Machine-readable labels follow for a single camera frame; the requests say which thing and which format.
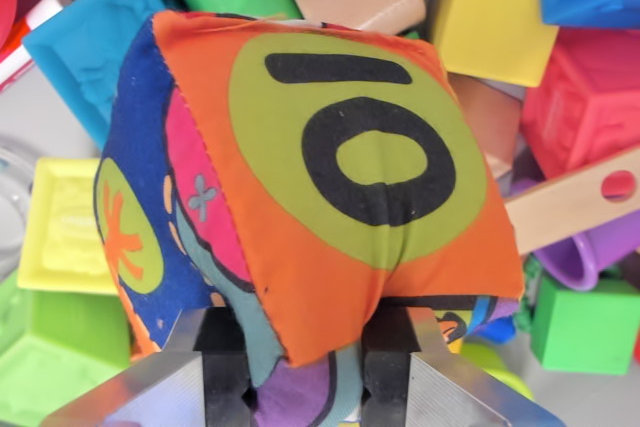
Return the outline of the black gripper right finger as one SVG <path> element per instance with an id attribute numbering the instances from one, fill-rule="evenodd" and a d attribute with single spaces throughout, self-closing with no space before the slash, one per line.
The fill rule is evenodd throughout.
<path id="1" fill-rule="evenodd" d="M 362 335 L 362 426 L 562 426 L 447 348 L 434 313 L 382 306 Z"/>

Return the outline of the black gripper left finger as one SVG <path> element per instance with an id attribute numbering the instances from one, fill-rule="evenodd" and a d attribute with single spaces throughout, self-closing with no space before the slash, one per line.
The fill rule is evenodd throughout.
<path id="1" fill-rule="evenodd" d="M 228 307 L 182 312 L 165 348 L 48 415 L 44 426 L 250 426 L 245 341 Z"/>

